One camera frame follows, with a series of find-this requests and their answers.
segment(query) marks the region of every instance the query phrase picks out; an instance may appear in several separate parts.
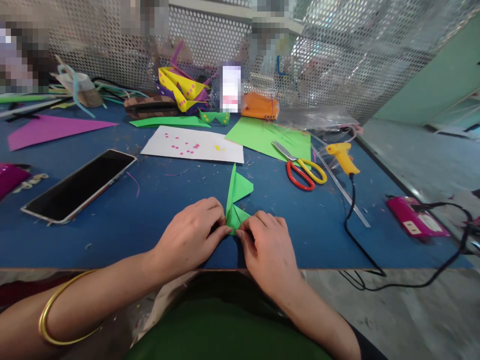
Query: blue table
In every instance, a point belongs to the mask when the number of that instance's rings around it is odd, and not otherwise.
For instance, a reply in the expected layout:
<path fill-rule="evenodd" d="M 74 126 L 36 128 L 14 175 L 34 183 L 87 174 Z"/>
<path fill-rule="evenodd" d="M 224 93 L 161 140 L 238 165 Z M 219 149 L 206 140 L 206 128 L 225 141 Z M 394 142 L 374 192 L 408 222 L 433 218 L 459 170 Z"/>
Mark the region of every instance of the blue table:
<path fill-rule="evenodd" d="M 30 164 L 32 173 L 47 173 L 32 189 L 9 194 L 0 201 L 0 268 L 94 269 L 125 257 L 150 250 L 160 239 L 173 216 L 186 206 L 214 196 L 227 202 L 231 163 L 195 161 L 140 155 L 155 129 L 139 129 L 128 124 L 121 105 L 108 103 L 108 109 L 94 109 L 97 120 L 120 125 L 46 142 L 9 152 L 7 136 L 28 120 L 0 122 L 0 162 Z M 43 114 L 88 119 L 78 108 L 49 110 Z M 215 124 L 211 129 L 226 134 L 229 126 Z M 68 176 L 107 149 L 117 149 L 138 157 L 128 171 L 140 185 L 124 175 L 66 225 L 47 226 L 43 220 L 20 211 L 20 207 Z M 365 209 L 371 224 L 366 228 L 353 214 L 351 232 L 383 268 L 436 268 L 456 250 L 449 239 L 425 245 L 407 236 L 385 205 L 385 195 L 404 192 L 356 143 L 350 152 L 361 173 L 355 177 L 357 205 Z M 343 229 L 348 203 L 329 179 L 313 192 L 303 192 L 288 180 L 285 163 L 244 148 L 248 164 L 237 171 L 254 185 L 253 193 L 237 203 L 249 214 L 258 210 L 284 217 L 303 269 L 371 268 Z M 338 175 L 347 191 L 349 179 Z M 206 269 L 244 268 L 239 240 L 223 240 Z M 454 268 L 470 268 L 460 257 Z"/>

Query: yellow glue gun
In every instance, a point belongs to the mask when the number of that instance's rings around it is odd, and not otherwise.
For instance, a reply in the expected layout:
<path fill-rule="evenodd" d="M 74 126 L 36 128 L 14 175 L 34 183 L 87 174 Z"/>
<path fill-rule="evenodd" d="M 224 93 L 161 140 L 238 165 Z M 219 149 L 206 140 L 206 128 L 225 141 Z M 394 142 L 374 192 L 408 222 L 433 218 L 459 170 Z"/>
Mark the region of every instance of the yellow glue gun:
<path fill-rule="evenodd" d="M 350 159 L 348 151 L 352 147 L 352 144 L 348 142 L 341 142 L 337 144 L 331 144 L 326 147 L 326 151 L 333 155 L 338 163 L 340 164 L 342 170 L 345 174 L 358 174 L 360 170 L 354 165 L 352 160 Z"/>

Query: yellow origami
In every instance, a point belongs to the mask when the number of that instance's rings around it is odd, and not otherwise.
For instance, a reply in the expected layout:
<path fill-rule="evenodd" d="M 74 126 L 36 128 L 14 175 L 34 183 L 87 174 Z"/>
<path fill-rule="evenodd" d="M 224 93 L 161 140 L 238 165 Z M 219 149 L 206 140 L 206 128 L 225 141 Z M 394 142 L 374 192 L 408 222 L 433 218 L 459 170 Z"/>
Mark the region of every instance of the yellow origami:
<path fill-rule="evenodd" d="M 166 68 L 158 68 L 158 81 L 160 82 L 161 86 L 167 88 L 173 93 L 173 95 L 175 96 L 176 105 L 182 113 L 186 113 L 188 109 L 190 109 L 196 103 L 199 103 L 199 101 L 187 100 L 185 96 L 183 96 L 182 92 L 178 89 L 178 87 L 166 75 L 166 70 L 164 69 Z"/>
<path fill-rule="evenodd" d="M 183 96 L 187 100 L 195 100 L 204 88 L 208 88 L 205 84 L 190 80 L 189 78 L 178 75 L 171 70 L 173 67 L 162 67 L 162 72 L 168 76 L 172 83 L 180 85 Z"/>

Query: person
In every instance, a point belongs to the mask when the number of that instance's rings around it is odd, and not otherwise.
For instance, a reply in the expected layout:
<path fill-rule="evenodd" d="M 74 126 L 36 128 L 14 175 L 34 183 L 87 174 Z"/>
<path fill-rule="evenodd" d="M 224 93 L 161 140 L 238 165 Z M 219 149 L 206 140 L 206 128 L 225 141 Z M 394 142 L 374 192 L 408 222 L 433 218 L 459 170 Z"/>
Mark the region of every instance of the person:
<path fill-rule="evenodd" d="M 85 337 L 109 315 L 196 269 L 231 231 L 216 198 L 187 206 L 152 250 L 71 282 L 48 311 L 46 334 L 56 342 Z M 303 280 L 283 218 L 259 211 L 235 234 L 255 282 L 235 271 L 201 273 L 127 359 L 385 359 Z M 41 314 L 59 288 L 0 314 L 0 358 L 52 358 L 65 348 L 39 331 Z"/>

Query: green shirt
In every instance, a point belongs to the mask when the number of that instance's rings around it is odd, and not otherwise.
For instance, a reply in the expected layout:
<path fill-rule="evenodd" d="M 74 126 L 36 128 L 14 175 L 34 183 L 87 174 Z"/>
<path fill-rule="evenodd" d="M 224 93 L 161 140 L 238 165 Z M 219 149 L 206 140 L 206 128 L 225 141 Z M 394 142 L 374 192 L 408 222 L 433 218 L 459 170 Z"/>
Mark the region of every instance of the green shirt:
<path fill-rule="evenodd" d="M 196 277 L 126 358 L 331 359 L 237 272 Z"/>

